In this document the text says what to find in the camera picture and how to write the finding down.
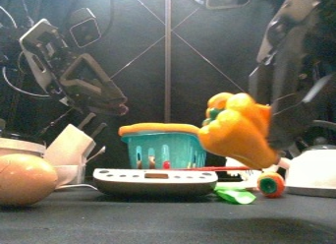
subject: kitchen scale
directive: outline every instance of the kitchen scale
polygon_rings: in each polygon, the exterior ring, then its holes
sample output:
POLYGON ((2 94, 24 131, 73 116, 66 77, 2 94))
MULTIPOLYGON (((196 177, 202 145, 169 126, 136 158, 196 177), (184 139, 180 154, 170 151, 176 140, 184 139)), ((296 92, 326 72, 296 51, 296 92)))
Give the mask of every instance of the kitchen scale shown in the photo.
POLYGON ((96 168, 94 185, 108 195, 201 196, 213 191, 214 171, 96 168))

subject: yellow bell pepper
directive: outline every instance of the yellow bell pepper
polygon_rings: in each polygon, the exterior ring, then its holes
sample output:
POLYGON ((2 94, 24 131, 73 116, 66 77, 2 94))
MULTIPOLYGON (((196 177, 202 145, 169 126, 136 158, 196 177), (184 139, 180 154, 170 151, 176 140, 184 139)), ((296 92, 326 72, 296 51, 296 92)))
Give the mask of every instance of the yellow bell pepper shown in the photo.
POLYGON ((208 101, 206 120, 198 139, 209 153, 228 156, 253 169, 269 167, 278 153, 268 146, 270 106, 246 93, 221 92, 208 101))

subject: metal pole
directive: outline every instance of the metal pole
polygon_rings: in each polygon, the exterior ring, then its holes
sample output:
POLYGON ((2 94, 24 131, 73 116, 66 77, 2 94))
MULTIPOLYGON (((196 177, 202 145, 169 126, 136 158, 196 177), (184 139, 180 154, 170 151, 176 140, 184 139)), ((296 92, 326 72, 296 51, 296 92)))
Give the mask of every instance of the metal pole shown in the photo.
POLYGON ((170 41, 172 41, 172 0, 165 0, 165 93, 164 122, 170 122, 170 41))

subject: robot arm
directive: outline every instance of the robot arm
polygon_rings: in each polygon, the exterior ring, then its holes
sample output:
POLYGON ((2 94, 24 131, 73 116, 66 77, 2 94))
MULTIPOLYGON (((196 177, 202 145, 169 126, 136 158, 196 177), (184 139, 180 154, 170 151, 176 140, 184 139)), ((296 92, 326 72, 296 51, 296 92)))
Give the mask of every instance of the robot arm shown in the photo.
POLYGON ((249 93, 272 105, 269 146, 285 150, 318 117, 336 90, 336 0, 286 0, 269 23, 249 93))
MULTIPOLYGON (((78 35, 77 39, 73 36, 78 48, 100 38, 92 20, 93 16, 89 15, 70 29, 78 35), (81 25, 82 30, 89 30, 86 35, 80 31, 81 25)), ((45 19, 21 36, 20 45, 37 83, 53 99, 82 112, 113 115, 126 113, 126 97, 100 64, 90 54, 68 46, 57 28, 45 19)))

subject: black tabletop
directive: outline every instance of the black tabletop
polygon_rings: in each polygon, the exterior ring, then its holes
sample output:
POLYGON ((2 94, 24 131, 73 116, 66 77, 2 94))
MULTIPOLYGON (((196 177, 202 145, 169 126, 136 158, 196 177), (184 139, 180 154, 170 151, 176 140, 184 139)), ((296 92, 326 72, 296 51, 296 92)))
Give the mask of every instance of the black tabletop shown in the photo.
POLYGON ((0 243, 336 243, 334 199, 256 196, 233 205, 214 194, 113 197, 69 188, 0 209, 0 243))

